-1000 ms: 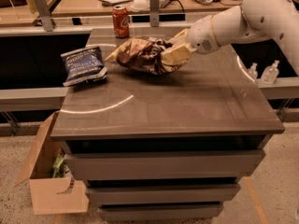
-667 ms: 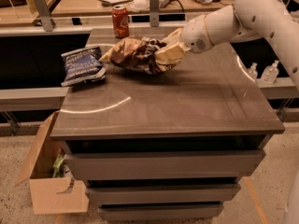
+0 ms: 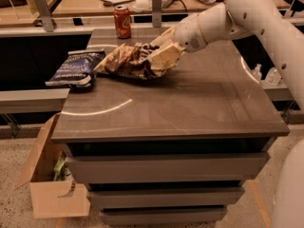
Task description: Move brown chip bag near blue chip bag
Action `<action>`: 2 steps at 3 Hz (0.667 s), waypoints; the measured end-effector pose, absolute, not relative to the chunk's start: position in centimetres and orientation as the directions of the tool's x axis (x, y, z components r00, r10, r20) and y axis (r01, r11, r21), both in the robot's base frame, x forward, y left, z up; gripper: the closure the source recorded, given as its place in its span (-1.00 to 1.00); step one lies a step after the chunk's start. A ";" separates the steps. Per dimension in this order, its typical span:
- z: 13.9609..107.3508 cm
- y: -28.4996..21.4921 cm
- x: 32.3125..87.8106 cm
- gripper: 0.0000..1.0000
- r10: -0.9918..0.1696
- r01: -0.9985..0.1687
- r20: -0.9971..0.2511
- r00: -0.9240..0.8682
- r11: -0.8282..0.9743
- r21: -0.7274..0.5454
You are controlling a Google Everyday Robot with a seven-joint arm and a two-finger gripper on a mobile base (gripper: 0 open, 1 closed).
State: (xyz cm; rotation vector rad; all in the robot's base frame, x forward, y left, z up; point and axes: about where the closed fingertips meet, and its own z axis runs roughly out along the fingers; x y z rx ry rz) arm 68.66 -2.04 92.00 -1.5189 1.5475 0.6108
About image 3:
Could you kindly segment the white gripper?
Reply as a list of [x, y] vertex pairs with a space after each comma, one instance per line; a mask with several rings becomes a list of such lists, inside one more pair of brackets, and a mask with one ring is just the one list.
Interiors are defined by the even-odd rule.
[[184, 49], [186, 52], [196, 52], [207, 46], [201, 32], [199, 15], [194, 13], [185, 17], [175, 27], [154, 39], [150, 46], [159, 48], [147, 57], [150, 69], [157, 77], [162, 77], [177, 65]]

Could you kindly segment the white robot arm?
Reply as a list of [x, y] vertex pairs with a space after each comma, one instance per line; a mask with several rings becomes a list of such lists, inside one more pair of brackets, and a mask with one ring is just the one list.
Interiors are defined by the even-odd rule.
[[[274, 0], [225, 0], [194, 13], [152, 41], [195, 52], [221, 39], [256, 39], [267, 68], [275, 68], [295, 102], [304, 108], [304, 36], [283, 18]], [[270, 228], [304, 228], [304, 140], [289, 151], [275, 190]]]

